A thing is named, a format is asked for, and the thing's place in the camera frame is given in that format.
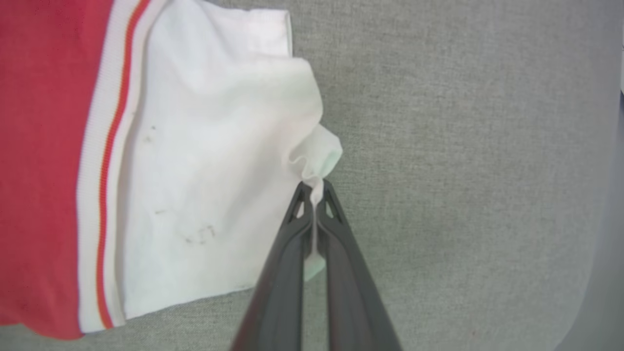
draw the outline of gray fabric surface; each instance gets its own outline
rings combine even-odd
[[[608,202],[585,299],[557,351],[624,350],[624,95],[620,96],[615,152]]]
[[[620,0],[223,1],[289,9],[344,157],[330,176],[405,350],[552,350],[583,299],[618,113]],[[322,277],[305,349],[326,344]],[[226,350],[250,292],[75,342]]]

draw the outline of stain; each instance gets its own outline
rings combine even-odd
[[[211,237],[215,237],[217,235],[212,225],[206,225],[205,227],[200,228],[197,232],[202,236],[206,233],[210,233]]]

